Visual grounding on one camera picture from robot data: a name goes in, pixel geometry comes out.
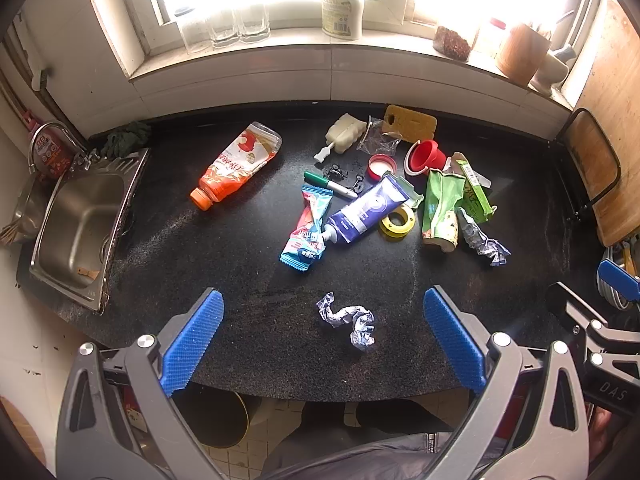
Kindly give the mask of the red jar lid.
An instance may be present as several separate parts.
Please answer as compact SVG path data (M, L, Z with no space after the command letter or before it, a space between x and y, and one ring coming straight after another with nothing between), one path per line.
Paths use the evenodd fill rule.
M386 174L397 174L395 159L385 154L372 155L368 160L367 174L374 182L378 182Z

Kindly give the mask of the blue toothpaste tube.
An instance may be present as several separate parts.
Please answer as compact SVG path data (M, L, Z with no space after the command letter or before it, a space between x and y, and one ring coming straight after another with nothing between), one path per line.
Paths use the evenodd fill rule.
M331 214L323 227L322 238L333 244L349 244L408 199L397 179L388 174L356 200Z

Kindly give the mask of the clear crushed plastic cup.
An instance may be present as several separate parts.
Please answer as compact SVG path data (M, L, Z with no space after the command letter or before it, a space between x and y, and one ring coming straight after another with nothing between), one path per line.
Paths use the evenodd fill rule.
M383 119L370 116L357 150L368 155L394 156L402 136L396 131L387 131L387 127Z

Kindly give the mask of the green white marker pen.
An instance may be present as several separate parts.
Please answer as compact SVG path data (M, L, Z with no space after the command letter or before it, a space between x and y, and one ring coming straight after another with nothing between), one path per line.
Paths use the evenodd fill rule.
M319 176L311 171L304 172L304 179L307 183L318 186L318 188L327 188L338 195L341 195L349 200L356 200L358 198L358 194L351 190L350 188L345 188L343 185L340 185L330 179Z

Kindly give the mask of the green crushed paper cup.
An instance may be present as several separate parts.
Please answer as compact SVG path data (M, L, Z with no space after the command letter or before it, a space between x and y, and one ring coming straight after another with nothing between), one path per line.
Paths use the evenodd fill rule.
M464 194L464 177L444 174L433 169L427 177L422 222L422 240L442 252L453 252L458 246L457 203Z

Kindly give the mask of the orange plastic drink bottle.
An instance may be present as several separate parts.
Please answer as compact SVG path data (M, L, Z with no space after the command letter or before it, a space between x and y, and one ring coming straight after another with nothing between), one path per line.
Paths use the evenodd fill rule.
M281 145L279 133L252 122L207 167L190 199L198 209L209 210L242 188L278 154Z

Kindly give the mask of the green carton box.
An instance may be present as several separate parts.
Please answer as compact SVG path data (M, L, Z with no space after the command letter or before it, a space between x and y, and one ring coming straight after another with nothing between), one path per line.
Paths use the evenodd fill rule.
M494 216L497 207L489 203L482 182L480 182L480 176L460 152L454 152L451 162L452 166L457 167L460 174L465 177L462 208L476 223L488 222Z

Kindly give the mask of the jar of red beans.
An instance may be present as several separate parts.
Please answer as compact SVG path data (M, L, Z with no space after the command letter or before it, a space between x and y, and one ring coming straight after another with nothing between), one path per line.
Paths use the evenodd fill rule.
M438 26L433 39L433 48L446 58L466 62L472 51L471 45L457 32Z

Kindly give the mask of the white blue wrapper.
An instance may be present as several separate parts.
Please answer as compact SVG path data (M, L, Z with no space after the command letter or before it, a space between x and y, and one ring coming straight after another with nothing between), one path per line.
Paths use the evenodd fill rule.
M375 339L374 314L363 306L349 306L333 311L334 293L327 292L317 303L320 318L333 328L349 325L352 331L349 334L350 343L360 351L368 351L373 348Z

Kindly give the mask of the silver foil wrapper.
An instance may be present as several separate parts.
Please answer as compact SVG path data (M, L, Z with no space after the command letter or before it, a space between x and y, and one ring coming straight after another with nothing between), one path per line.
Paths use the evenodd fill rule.
M510 250L498 240L487 236L462 207L456 210L456 215L462 236L469 248L477 255L488 258L491 266L504 266L506 258L511 255Z

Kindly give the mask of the red collapsible bucket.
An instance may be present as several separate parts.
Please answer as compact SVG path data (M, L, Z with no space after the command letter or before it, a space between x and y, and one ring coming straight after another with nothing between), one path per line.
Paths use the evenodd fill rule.
M432 169L442 170L447 156L434 140L419 140L411 145L404 159L404 171L407 176L417 177Z

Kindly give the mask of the steel mixing bowl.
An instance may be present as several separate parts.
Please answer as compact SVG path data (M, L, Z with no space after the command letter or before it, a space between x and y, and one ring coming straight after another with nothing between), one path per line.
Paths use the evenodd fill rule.
M31 174L16 202L12 221L1 229L1 244L25 243L34 240L42 226L53 182L40 172Z

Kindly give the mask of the blue snack wrapper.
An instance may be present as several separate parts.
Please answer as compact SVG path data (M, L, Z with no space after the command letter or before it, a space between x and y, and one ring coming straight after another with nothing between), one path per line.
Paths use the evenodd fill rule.
M321 259L326 249L326 242L322 237L322 221L329 209L333 192L305 183L302 186L302 196L303 212L281 252L280 261L297 271L306 272L313 263Z

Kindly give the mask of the yellow tape roll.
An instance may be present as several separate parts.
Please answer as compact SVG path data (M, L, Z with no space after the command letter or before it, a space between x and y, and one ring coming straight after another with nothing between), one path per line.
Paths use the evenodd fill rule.
M380 231L392 240L402 240L416 225L416 215L407 205L401 205L378 222Z

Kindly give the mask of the black toy car chassis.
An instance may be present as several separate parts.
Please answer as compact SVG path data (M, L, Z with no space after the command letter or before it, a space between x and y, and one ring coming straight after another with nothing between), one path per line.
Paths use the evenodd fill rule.
M346 169L343 169L339 164L331 164L326 166L322 170L323 177L337 182L340 185L344 185L345 188L349 188L352 192L359 194L364 188L363 174L357 172L356 174L350 174Z

